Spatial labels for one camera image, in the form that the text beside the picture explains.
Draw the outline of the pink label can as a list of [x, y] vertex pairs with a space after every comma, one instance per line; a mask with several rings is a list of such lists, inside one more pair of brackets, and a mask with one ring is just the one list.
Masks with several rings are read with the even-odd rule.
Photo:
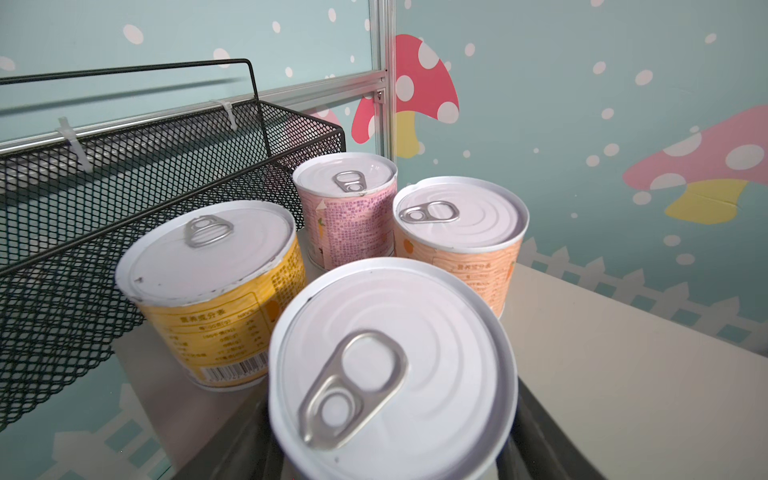
[[370, 153], [334, 153], [312, 158], [294, 170], [310, 241], [309, 257], [332, 270], [358, 260], [394, 253], [394, 197], [398, 170]]

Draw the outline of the white lid can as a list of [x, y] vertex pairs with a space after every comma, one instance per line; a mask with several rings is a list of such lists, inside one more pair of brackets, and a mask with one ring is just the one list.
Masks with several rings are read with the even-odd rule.
[[517, 403], [500, 320], [467, 284], [424, 262], [331, 270], [272, 334], [271, 428], [306, 479], [479, 479]]

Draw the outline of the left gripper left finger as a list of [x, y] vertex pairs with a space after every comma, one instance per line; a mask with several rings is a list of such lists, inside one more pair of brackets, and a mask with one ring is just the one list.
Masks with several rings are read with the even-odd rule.
[[250, 395], [173, 479], [274, 479], [282, 475], [282, 450], [268, 415], [267, 391]]

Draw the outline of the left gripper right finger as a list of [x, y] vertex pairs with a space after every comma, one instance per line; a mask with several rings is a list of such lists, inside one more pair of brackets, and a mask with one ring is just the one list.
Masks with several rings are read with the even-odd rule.
[[498, 478], [605, 480], [521, 379], [518, 389], [513, 426], [497, 457]]

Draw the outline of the orange label can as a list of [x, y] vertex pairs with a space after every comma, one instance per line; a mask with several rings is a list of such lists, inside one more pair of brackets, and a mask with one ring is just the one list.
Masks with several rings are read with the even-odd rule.
[[438, 176], [393, 199], [395, 254], [439, 267], [471, 287], [501, 316], [530, 213], [492, 182]]

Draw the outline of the yellow label can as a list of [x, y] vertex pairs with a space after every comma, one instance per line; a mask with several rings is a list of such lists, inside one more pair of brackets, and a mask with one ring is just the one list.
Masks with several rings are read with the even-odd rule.
[[123, 254], [115, 282], [193, 383], [233, 391], [266, 375], [272, 332], [307, 277], [294, 216], [240, 200], [151, 230]]

